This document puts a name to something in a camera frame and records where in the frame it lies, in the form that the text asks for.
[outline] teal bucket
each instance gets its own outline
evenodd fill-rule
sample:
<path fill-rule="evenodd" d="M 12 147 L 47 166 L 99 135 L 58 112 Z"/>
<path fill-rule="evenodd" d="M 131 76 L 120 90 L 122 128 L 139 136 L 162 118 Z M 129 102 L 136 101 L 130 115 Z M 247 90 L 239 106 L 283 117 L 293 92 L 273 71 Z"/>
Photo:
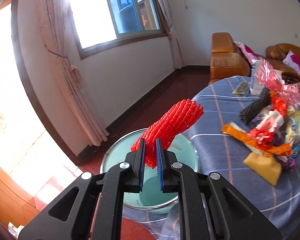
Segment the teal bucket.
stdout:
<path fill-rule="evenodd" d="M 131 132 L 116 141 L 106 152 L 100 167 L 100 173 L 125 160 L 130 147 L 145 129 Z M 176 135 L 170 148 L 177 160 L 198 171 L 198 154 L 191 142 L 182 134 Z M 144 185 L 141 193 L 124 193 L 123 205 L 137 210 L 151 211 L 159 214 L 168 213 L 178 202 L 177 193 L 162 193 L 159 189 L 157 168 L 145 166 Z"/>

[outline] blue checkered bedsheet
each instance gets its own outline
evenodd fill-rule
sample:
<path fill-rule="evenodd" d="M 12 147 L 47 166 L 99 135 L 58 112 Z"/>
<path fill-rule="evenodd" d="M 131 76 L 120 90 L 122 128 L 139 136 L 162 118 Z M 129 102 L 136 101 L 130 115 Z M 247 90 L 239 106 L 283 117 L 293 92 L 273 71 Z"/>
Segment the blue checkered bedsheet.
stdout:
<path fill-rule="evenodd" d="M 220 131 L 229 122 L 235 122 L 246 131 L 255 126 L 253 122 L 245 125 L 238 119 L 238 113 L 257 99 L 250 94 L 244 98 L 232 94 L 243 81 L 249 82 L 250 78 L 223 79 L 198 93 L 193 100 L 204 107 L 204 115 L 184 135 L 197 148 L 199 172 L 222 174 L 279 228 L 285 239 L 300 222 L 300 155 L 296 159 L 297 169 L 290 174 L 282 173 L 275 187 L 243 163 L 250 150 Z M 124 208 L 123 216 L 142 223 L 157 239 L 180 239 L 178 205 L 168 214 Z"/>

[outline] window frame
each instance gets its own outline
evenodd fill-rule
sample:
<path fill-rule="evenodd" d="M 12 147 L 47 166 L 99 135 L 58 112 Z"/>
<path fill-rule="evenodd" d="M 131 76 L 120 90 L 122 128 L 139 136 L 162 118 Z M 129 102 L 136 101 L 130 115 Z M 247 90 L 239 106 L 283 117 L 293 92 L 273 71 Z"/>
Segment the window frame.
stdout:
<path fill-rule="evenodd" d="M 140 22 L 142 30 L 138 31 L 138 32 L 133 32 L 134 35 L 131 35 L 131 33 L 118 33 L 118 29 L 117 29 L 114 14 L 113 14 L 113 11 L 112 11 L 112 7 L 109 4 L 110 0 L 107 0 L 107 2 L 108 2 L 112 22 L 114 24 L 114 29 L 115 29 L 115 32 L 116 32 L 116 35 L 117 35 L 117 39 L 112 40 L 112 41 L 106 41 L 106 42 L 99 43 L 99 44 L 95 44 L 93 46 L 90 46 L 90 47 L 87 47 L 87 48 L 83 49 L 81 47 L 79 36 L 78 36 L 77 30 L 75 28 L 74 17 L 73 17 L 73 13 L 72 13 L 72 10 L 71 10 L 71 4 L 70 4 L 70 1 L 68 1 L 69 22 L 70 22 L 70 25 L 71 25 L 72 33 L 74 35 L 75 44 L 77 46 L 79 56 L 80 56 L 81 59 L 84 59 L 84 58 L 89 57 L 93 54 L 96 54 L 96 53 L 99 53 L 101 51 L 111 49 L 111 48 L 114 48 L 114 47 L 117 47 L 117 46 L 121 46 L 121 45 L 124 45 L 124 44 L 168 36 L 167 24 L 165 22 L 163 13 L 160 9 L 158 0 L 152 0 L 151 2 L 153 4 L 155 17 L 157 19 L 160 30 L 145 30 L 144 26 L 142 24 L 142 18 L 141 18 L 140 11 L 137 8 L 137 10 L 136 10 L 137 11 L 137 17 L 138 17 L 138 20 Z"/>

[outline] clutter pile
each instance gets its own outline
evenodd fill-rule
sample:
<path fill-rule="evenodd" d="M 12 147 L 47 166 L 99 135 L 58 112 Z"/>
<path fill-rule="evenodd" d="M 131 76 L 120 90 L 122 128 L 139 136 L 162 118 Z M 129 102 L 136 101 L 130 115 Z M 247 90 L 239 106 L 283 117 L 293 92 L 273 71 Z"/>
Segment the clutter pile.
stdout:
<path fill-rule="evenodd" d="M 282 84 L 272 65 L 261 59 L 255 78 L 265 88 L 259 100 L 239 113 L 245 123 L 256 118 L 257 126 L 249 132 L 235 123 L 226 124 L 221 130 L 242 141 L 252 153 L 244 163 L 275 186 L 282 171 L 296 168 L 300 141 L 300 82 Z M 279 131 L 286 126 L 285 137 Z"/>

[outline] leather armchair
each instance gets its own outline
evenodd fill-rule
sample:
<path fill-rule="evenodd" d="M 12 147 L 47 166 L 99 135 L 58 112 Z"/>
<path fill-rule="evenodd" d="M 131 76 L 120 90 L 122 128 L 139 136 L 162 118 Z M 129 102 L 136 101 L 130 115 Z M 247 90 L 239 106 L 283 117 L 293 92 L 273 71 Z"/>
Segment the leather armchair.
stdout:
<path fill-rule="evenodd" d="M 229 33 L 212 34 L 209 84 L 236 75 L 250 76 L 249 63 L 237 51 Z"/>
<path fill-rule="evenodd" d="M 289 50 L 292 50 L 300 59 L 300 47 L 289 43 L 279 43 L 274 46 L 269 46 L 266 48 L 265 59 L 271 63 L 274 69 L 282 71 L 282 76 L 286 75 L 300 79 L 296 71 L 282 62 L 289 53 Z"/>

